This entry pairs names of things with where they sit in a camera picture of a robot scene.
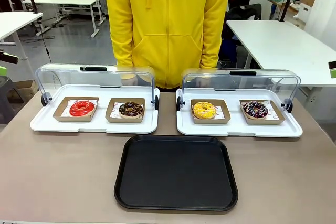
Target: display case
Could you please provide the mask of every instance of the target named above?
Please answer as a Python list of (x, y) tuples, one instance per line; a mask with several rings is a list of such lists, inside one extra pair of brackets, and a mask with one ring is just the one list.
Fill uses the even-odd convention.
[(36, 81), (43, 108), (30, 123), (34, 131), (147, 134), (157, 127), (151, 68), (47, 64)]
[(176, 92), (177, 129), (185, 135), (299, 137), (302, 128), (291, 111), (300, 81), (287, 70), (189, 69)]

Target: yellow frosted donut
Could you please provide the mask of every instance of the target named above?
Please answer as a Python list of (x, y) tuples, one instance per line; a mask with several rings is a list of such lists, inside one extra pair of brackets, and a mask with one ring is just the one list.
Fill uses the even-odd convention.
[(193, 113), (199, 119), (212, 119), (216, 115), (216, 108), (208, 102), (198, 102), (193, 106)]

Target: jacket pocket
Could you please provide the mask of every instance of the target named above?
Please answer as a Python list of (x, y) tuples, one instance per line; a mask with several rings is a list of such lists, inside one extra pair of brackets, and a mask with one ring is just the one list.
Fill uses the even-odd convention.
[(133, 49), (133, 64), (137, 67), (151, 67), (159, 86), (165, 84), (167, 71), (167, 36), (145, 35)]
[(177, 86), (186, 69), (200, 67), (202, 50), (191, 35), (170, 35), (169, 50), (169, 83)]

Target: jacket zipper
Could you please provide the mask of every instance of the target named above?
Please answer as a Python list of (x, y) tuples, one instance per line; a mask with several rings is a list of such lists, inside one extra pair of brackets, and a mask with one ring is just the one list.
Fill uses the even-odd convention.
[(169, 0), (167, 1), (167, 14), (166, 14), (166, 33), (167, 33), (167, 67), (166, 67), (166, 82), (165, 87), (167, 88), (168, 83), (168, 73), (169, 73)]

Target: yellow sleeve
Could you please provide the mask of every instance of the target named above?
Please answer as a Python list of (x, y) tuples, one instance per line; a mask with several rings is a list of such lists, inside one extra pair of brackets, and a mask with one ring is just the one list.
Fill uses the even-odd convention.
[(201, 68), (215, 68), (217, 66), (226, 5), (227, 0), (206, 0)]
[(130, 0), (107, 0), (114, 56), (120, 66), (132, 66), (133, 15)]

